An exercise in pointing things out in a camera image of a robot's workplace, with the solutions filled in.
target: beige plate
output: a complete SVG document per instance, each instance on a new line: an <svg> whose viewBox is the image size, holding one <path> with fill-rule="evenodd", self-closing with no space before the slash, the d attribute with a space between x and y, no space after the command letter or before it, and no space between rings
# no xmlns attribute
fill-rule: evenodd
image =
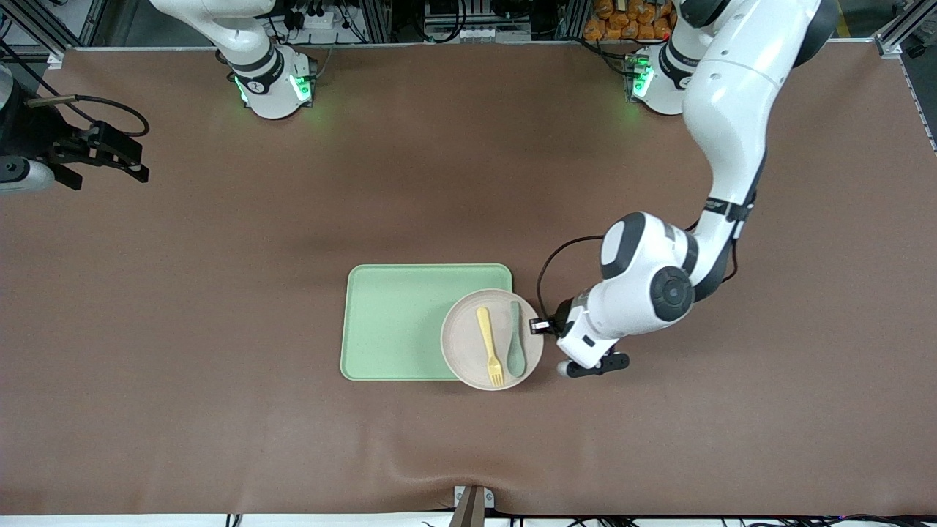
<svg viewBox="0 0 937 527"><path fill-rule="evenodd" d="M521 320L511 320L511 302L521 305ZM488 380L488 355L484 350L482 331L475 318L475 309L485 306L491 312L491 330L495 339L495 354L501 361L504 386L495 388ZM442 358L456 377L473 388L480 390L504 390L517 386L537 367L543 354L543 336L530 335L528 320L535 319L537 312L520 296L501 289L482 289L463 296L449 309L442 323ZM521 336L521 347L527 359L524 375L514 377L508 373L508 348L511 332L516 324Z"/></svg>

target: yellow fork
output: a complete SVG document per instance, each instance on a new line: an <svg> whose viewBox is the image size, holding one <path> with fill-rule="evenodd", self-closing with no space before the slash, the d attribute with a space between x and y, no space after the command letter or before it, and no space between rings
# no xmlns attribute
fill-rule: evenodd
<svg viewBox="0 0 937 527"><path fill-rule="evenodd" d="M478 318L478 327L482 330L484 338L484 348L488 351L488 380L495 388L504 386L504 375L501 373L501 361L495 355L495 339L491 332L491 314L488 308L481 306L475 309L475 316Z"/></svg>

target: metal frame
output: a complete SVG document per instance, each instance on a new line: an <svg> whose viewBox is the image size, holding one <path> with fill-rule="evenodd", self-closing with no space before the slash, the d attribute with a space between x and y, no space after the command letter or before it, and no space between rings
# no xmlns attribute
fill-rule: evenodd
<svg viewBox="0 0 937 527"><path fill-rule="evenodd" d="M875 45L882 58L901 57L901 43L934 12L937 12L937 0L917 0L895 20L876 31Z"/></svg>
<svg viewBox="0 0 937 527"><path fill-rule="evenodd" d="M580 38L586 22L592 16L592 2L589 0L569 0L566 3L562 20L559 23L559 38Z"/></svg>
<svg viewBox="0 0 937 527"><path fill-rule="evenodd" d="M367 29L367 40L372 44L391 41L391 10L382 0L361 0L361 11Z"/></svg>
<svg viewBox="0 0 937 527"><path fill-rule="evenodd" d="M62 21L37 0L0 0L0 8L33 40L48 50L46 53L59 59L65 56L68 48L82 45ZM24 51L24 54L35 54L34 50Z"/></svg>
<svg viewBox="0 0 937 527"><path fill-rule="evenodd" d="M0 8L13 23L20 26L37 45L14 45L13 49L29 61L48 61L61 64L65 51L90 46L97 34L97 23L108 0L92 0L84 17L81 34L75 36L39 0L0 0Z"/></svg>

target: wire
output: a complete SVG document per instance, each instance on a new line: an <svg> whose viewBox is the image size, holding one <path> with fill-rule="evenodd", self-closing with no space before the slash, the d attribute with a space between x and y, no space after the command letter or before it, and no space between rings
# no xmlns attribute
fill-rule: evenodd
<svg viewBox="0 0 937 527"><path fill-rule="evenodd" d="M17 55L16 52L14 52L14 51L7 45L7 43L6 43L4 40L2 40L1 38L0 38L0 46L3 47L4 51L5 51L7 54L9 54L10 56L12 56L12 57L14 58L14 59L20 64L20 66L22 66L23 69L25 69L26 71L28 71L28 72L30 73L30 75L32 75L32 77L33 77L34 79L36 79L44 88L46 88L46 90L48 90L49 93L51 93L53 97L61 97L61 96L59 95L59 93L55 90L55 88L51 87L51 86L49 85L49 83L46 83L45 80L42 79L42 76L41 76L41 75L39 75L38 73L34 72L32 68L30 68L28 65L26 65L25 61L23 61L22 58L20 58L20 56ZM124 103L122 103L122 102L117 102L116 100L110 100L109 98L96 97L96 96L90 96L90 95L75 95L75 96L73 96L73 97L75 98L75 102L96 102L96 103L98 103L98 104L106 104L106 105L108 105L108 106L112 106L112 107L117 108L117 109L119 109L119 110L123 110L124 112L130 113L131 115L133 115L134 117L136 117L137 119L139 119L140 122L141 122L141 124L143 124L143 130L141 130L141 131L139 131L139 132L126 132L126 131L122 131L122 130L121 130L121 132L122 132L124 135L126 135L127 137L142 137L142 136L144 136L144 135L150 133L150 123L149 123L149 121L146 120L146 117L144 117L142 113L140 113L140 112L138 112L137 110L135 110L135 109L133 109L133 108L127 106L126 104L124 104ZM83 117L85 120L87 120L89 123L95 123L95 122L98 121L98 119L95 119L95 118L92 117L91 115L88 115L87 113L85 113L85 112L83 112L82 110L78 109L78 108L77 108L73 103L71 103L71 102L64 102L64 101L63 101L63 102L60 102L60 103L59 103L59 102L56 102L55 104L65 104L66 106L68 106L68 108L70 108L70 109L72 110L72 112L77 113L78 115L80 115L81 117Z"/></svg>
<svg viewBox="0 0 937 527"><path fill-rule="evenodd" d="M553 251L552 254L550 254L549 257L547 257L546 262L543 263L543 267L540 269L540 274L537 275L537 302L540 304L540 313L544 319L549 318L549 314L546 311L546 305L543 303L543 295L541 294L540 286L541 286L541 282L543 282L543 275L546 273L546 268L550 266L550 262L553 262L553 259L556 258L557 255L560 254L562 250L569 247L570 245L574 245L580 242L586 242L589 240L601 240L602 238L604 238L604 236L602 235L583 236L581 238L575 238L559 246L556 250Z"/></svg>
<svg viewBox="0 0 937 527"><path fill-rule="evenodd" d="M0 29L3 31L3 35L0 35L0 38L6 38L9 35L9 30L13 29L13 19L8 18L5 14L0 14Z"/></svg>
<svg viewBox="0 0 937 527"><path fill-rule="evenodd" d="M342 18L345 19L345 22L348 23L351 33L361 40L362 44L367 43L367 39L364 38L364 32L358 27L358 23L354 21L354 17L351 16L351 11L349 10L349 5L345 0L339 0L341 6L338 6L338 10L341 12Z"/></svg>
<svg viewBox="0 0 937 527"><path fill-rule="evenodd" d="M605 51L602 50L602 46L599 45L599 41L598 41L598 40L595 41L595 47L596 47L597 50L599 50L599 56L600 56L600 57L602 58L602 60L605 62L605 65L608 66L612 71L614 71L614 72L617 73L618 75L621 75L621 76L624 76L624 77L635 78L635 77L638 76L636 73L628 72L628 71L625 71L625 70L623 70L623 69L618 69L618 68L616 68L615 65L612 64L612 60L609 58L609 56L606 55L606 54L605 54ZM622 63L625 62L625 59L624 59L624 58L620 58L620 59L618 59L618 60L620 60Z"/></svg>
<svg viewBox="0 0 937 527"><path fill-rule="evenodd" d="M104 97L95 97L93 95L76 95L75 100L78 102L96 102L97 104L112 106L113 108L123 110L124 112L127 112L136 117L143 125L143 129L139 132L123 132L127 137L142 137L150 133L150 122L146 120L146 117L144 117L142 113L137 112L123 102L117 102L116 100L110 100L109 98Z"/></svg>
<svg viewBox="0 0 937 527"><path fill-rule="evenodd" d="M421 17L419 15L420 13L419 6L421 4L422 2L420 2L419 0L413 3L414 14L417 15L413 20L413 29L416 30L417 35L419 35L420 38L422 38L426 42L430 42L433 44L445 44L446 42L450 42L462 34L462 30L465 29L466 27L466 22L469 21L469 6L466 4L466 0L459 0L459 5L462 8L462 22L459 21L459 13L458 11L456 11L455 12L455 27L453 28L453 32L450 33L448 37L442 40L436 40L435 38L428 36L426 32L423 30L423 28L420 27L420 24L421 24L420 20L425 22L425 17Z"/></svg>
<svg viewBox="0 0 937 527"><path fill-rule="evenodd" d="M569 41L571 41L571 42L579 42L579 43L582 44L583 47L586 48L587 50L589 50L589 51L591 51L591 52L593 52L593 53L596 53L596 54L600 54L599 48L596 47L596 46L594 46L594 45L592 45L591 43L588 42L588 40L585 40L584 38L580 38L580 37L566 37L566 38L564 38L564 40L569 40ZM648 45L653 45L653 44L663 44L664 42L666 42L666 40L638 40L637 38L622 38L622 39L620 40L620 42L634 42L634 43L636 43L636 44L643 44L643 45L648 46ZM605 52L605 54L606 54L607 56L611 57L611 58L616 58L616 59L618 59L618 60L624 60L624 59L625 59L625 56L626 56L626 55L620 54L620 53L609 53L609 52Z"/></svg>
<svg viewBox="0 0 937 527"><path fill-rule="evenodd" d="M329 54L325 55L325 60L322 62L322 69L316 72L316 79L325 74L325 68L329 66L329 59L332 58L332 52L335 51L335 44L337 43L338 33L335 33L335 42L329 47Z"/></svg>
<svg viewBox="0 0 937 527"><path fill-rule="evenodd" d="M26 72L29 73L29 75L33 77L33 79L36 79L36 81L42 87L44 87L49 93L51 93L53 97L59 97L59 93L55 91L55 88L51 87L49 83L46 83L46 81L42 78L41 75L34 72L33 69L30 68L28 64L26 64L26 61L22 60L22 58L19 55L17 55L16 52L14 52L13 49L10 48L9 45L7 45L7 43L2 38L0 38L0 47L3 47L4 52L6 52L7 55L13 57L13 59L17 62L17 64L19 64L23 69L25 69ZM88 115L85 112L82 112L81 110L76 108L74 104L71 104L69 102L68 104L66 104L66 106L68 106L68 108L70 108L72 112L77 113L82 118L87 120L89 123L94 123L96 121L94 117L92 117L91 115Z"/></svg>
<svg viewBox="0 0 937 527"><path fill-rule="evenodd" d="M737 247L738 247L738 240L737 240L737 239L736 239L736 240L732 240L732 272L729 273L729 276L727 276L727 277L725 277L724 279L722 279L722 282L720 282L720 283L725 283L725 282L727 282L727 281L729 281L729 280L735 278L735 277L736 277L736 274L738 274L738 256L736 255L736 248L737 248Z"/></svg>
<svg viewBox="0 0 937 527"><path fill-rule="evenodd" d="M285 44L286 40L280 35L280 32L276 29L276 24L274 24L274 17L267 15L267 22L270 23L270 29L274 31L274 38L276 38L277 44Z"/></svg>

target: table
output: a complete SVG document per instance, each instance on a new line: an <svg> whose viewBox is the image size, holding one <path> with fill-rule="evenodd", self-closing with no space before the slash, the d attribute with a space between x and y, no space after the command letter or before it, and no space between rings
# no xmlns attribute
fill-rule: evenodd
<svg viewBox="0 0 937 527"><path fill-rule="evenodd" d="M705 159L598 57L340 50L275 122L210 52L73 51L49 80L148 115L152 181L2 203L3 512L426 510L474 483L523 514L937 513L937 158L872 45L791 75L736 279L623 372L561 379L550 343L494 394L342 378L346 277L500 262L532 300L567 239L689 225ZM551 306L598 251L555 260Z"/></svg>

